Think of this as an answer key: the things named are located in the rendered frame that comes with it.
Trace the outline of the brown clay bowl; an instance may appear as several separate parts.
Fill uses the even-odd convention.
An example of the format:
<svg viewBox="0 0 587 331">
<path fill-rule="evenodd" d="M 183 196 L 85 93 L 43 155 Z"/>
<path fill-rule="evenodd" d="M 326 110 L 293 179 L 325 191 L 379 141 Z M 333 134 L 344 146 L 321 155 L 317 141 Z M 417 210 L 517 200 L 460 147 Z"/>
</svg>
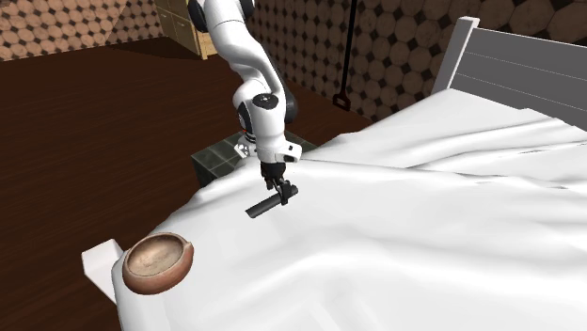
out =
<svg viewBox="0 0 587 331">
<path fill-rule="evenodd" d="M 154 233 L 127 252 L 122 263 L 122 279 L 134 293 L 162 293 L 178 285 L 188 275 L 193 258 L 193 245 L 181 235 Z"/>
</svg>

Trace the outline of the tan wooden cabinet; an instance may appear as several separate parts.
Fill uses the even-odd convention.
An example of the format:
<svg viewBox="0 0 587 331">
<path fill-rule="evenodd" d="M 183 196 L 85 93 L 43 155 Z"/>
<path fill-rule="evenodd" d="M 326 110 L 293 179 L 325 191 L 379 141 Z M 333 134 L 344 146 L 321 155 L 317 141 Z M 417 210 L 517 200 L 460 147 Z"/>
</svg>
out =
<svg viewBox="0 0 587 331">
<path fill-rule="evenodd" d="M 188 10 L 188 0 L 154 0 L 163 33 L 206 60 L 217 51 L 208 33 L 198 32 Z"/>
</svg>

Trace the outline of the white bed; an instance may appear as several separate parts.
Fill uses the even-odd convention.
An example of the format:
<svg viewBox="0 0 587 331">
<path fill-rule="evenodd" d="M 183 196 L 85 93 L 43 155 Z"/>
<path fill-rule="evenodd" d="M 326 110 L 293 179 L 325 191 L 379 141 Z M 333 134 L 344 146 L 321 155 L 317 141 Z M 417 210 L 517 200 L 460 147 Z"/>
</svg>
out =
<svg viewBox="0 0 587 331">
<path fill-rule="evenodd" d="M 82 255 L 122 331 L 587 331 L 587 46 L 457 22 L 431 96 L 290 165 L 248 158 L 151 234 L 194 247 L 143 295 Z"/>
</svg>

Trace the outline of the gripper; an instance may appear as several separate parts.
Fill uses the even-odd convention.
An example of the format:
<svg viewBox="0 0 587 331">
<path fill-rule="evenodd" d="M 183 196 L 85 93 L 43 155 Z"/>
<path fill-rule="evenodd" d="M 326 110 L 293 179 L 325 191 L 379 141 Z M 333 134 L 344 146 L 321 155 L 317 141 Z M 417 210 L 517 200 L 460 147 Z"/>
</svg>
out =
<svg viewBox="0 0 587 331">
<path fill-rule="evenodd" d="M 285 163 L 265 163 L 261 162 L 261 173 L 266 181 L 267 189 L 275 189 L 277 193 L 270 197 L 270 205 L 286 205 L 289 199 L 294 195 L 294 186 L 287 180 L 283 179 L 286 170 Z"/>
</svg>

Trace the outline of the black floor lamp pole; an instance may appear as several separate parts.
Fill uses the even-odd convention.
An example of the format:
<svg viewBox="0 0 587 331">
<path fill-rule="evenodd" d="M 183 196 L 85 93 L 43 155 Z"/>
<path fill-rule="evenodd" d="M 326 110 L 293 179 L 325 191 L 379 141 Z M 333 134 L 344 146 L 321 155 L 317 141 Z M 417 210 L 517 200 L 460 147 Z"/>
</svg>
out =
<svg viewBox="0 0 587 331">
<path fill-rule="evenodd" d="M 353 42 L 353 37 L 354 37 L 356 14 L 357 14 L 357 0 L 351 0 L 350 1 L 348 29 L 347 29 L 347 38 L 346 38 L 346 44 L 345 44 L 345 55 L 344 55 L 344 62 L 343 62 L 342 76 L 341 76 L 341 88 L 340 88 L 340 91 L 337 94 L 335 94 L 332 98 L 333 104 L 335 106 L 339 107 L 340 109 L 345 110 L 345 111 L 349 111 L 351 109 L 351 101 L 346 94 L 346 88 L 347 88 L 349 63 L 350 63 L 350 57 L 351 57 L 351 52 L 352 52 L 352 42 Z"/>
</svg>

